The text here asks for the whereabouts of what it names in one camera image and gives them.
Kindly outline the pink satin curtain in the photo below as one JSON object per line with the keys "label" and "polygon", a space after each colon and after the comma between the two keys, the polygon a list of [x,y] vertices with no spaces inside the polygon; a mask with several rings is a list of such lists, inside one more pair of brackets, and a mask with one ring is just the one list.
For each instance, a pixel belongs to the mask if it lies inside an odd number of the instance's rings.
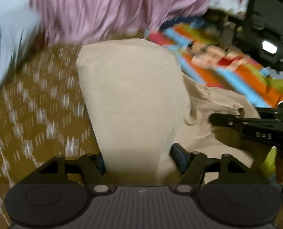
{"label": "pink satin curtain", "polygon": [[156,31],[177,16],[202,15],[210,0],[29,0],[48,44],[90,44],[116,33]]}

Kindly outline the beige large garment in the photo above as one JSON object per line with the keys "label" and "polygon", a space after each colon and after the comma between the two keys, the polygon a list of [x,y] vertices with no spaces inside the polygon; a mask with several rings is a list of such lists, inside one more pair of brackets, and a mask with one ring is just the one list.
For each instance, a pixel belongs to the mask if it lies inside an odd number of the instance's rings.
{"label": "beige large garment", "polygon": [[270,147],[237,131],[213,127],[212,113],[258,118],[233,91],[197,83],[171,51],[142,39],[83,46],[79,82],[108,180],[116,185],[173,185],[181,174],[170,157],[179,143],[211,158],[231,154],[246,166],[262,164]]}

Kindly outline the brown patterned colourful bedspread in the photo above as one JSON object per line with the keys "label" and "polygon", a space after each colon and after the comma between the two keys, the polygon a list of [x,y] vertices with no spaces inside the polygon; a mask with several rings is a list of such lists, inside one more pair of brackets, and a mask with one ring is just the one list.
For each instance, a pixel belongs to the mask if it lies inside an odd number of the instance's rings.
{"label": "brown patterned colourful bedspread", "polygon": [[0,89],[0,228],[10,225],[3,200],[17,181],[54,155],[97,151],[76,71],[79,50],[43,48]]}

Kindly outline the black office chair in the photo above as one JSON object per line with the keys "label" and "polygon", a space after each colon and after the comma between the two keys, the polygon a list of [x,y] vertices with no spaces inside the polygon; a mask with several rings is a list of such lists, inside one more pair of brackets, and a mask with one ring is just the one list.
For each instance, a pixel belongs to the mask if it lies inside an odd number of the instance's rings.
{"label": "black office chair", "polygon": [[234,44],[261,64],[283,72],[283,0],[248,0],[245,13],[209,7],[234,23]]}

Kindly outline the light blue pillow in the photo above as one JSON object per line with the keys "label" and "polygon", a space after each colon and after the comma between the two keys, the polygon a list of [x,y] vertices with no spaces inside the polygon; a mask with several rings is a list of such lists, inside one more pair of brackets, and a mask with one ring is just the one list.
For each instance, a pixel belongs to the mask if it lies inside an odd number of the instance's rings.
{"label": "light blue pillow", "polygon": [[0,14],[0,87],[31,51],[40,24],[41,17],[33,9]]}

